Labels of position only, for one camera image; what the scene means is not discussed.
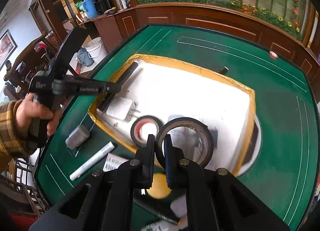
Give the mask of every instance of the blue thermos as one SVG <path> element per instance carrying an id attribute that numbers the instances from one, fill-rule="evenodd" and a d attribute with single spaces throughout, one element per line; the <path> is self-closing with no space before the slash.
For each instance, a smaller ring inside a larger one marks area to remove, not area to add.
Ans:
<path id="1" fill-rule="evenodd" d="M 93 0 L 83 0 L 83 7 L 86 10 L 89 19 L 95 18 L 98 15 Z"/>

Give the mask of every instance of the wooden counter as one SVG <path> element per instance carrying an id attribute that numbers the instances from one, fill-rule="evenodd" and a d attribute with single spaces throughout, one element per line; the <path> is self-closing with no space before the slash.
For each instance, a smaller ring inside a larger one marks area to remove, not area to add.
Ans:
<path id="1" fill-rule="evenodd" d="M 311 83 L 316 101 L 320 101 L 320 64 L 315 55 L 289 33 L 254 16 L 212 5 L 156 3 L 101 15 L 85 23 L 90 21 L 94 22 L 109 53 L 149 23 L 191 25 L 245 38 L 301 67 Z"/>

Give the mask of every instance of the silver cylinder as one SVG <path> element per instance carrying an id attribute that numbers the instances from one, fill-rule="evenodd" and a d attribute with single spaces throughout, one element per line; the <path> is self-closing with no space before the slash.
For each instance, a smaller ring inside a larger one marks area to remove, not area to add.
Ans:
<path id="1" fill-rule="evenodd" d="M 117 3 L 118 10 L 124 9 L 121 0 L 116 0 L 116 3 Z"/>
<path id="2" fill-rule="evenodd" d="M 89 131 L 82 124 L 78 125 L 66 139 L 66 145 L 69 149 L 75 149 L 80 146 L 90 136 Z"/>

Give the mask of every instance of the green felt surface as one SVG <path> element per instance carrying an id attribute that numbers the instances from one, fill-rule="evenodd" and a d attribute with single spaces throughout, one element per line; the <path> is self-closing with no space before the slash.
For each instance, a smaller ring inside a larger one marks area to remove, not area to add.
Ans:
<path id="1" fill-rule="evenodd" d="M 295 230 L 313 193 L 318 161 L 316 115 L 303 73 L 238 39 L 196 29 L 149 26 L 94 78 L 107 80 L 135 53 L 175 58 L 213 71 L 226 66 L 227 76 L 255 90 L 262 148 L 252 168 L 239 179 Z M 93 100 L 94 97 L 78 97 L 50 142 L 39 168 L 38 183 L 51 203 L 61 199 L 84 178 L 85 175 L 70 181 L 69 175 L 109 141 L 117 146 L 115 154 L 126 158 L 134 156 L 97 126 L 92 128 L 90 140 L 76 157 L 66 148 L 65 139 L 84 118 Z M 103 164 L 104 160 L 94 168 L 102 168 Z M 157 219 L 138 206 L 134 206 L 132 215 L 134 231 Z"/>

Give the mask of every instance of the white wall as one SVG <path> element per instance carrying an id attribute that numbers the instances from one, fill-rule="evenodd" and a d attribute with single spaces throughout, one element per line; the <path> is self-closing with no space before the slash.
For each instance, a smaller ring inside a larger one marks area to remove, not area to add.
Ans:
<path id="1" fill-rule="evenodd" d="M 34 39 L 41 36 L 41 32 L 38 29 L 35 21 L 29 10 L 20 10 L 14 16 L 12 16 L 6 23 L 0 27 L 0 36 L 9 29 L 12 38 L 17 44 L 17 48 L 9 57 L 9 60 L 13 64 L 17 56 L 24 50 L 25 47 Z M 0 71 L 0 90 L 4 87 L 5 81 L 3 80 L 6 75 L 5 65 Z"/>

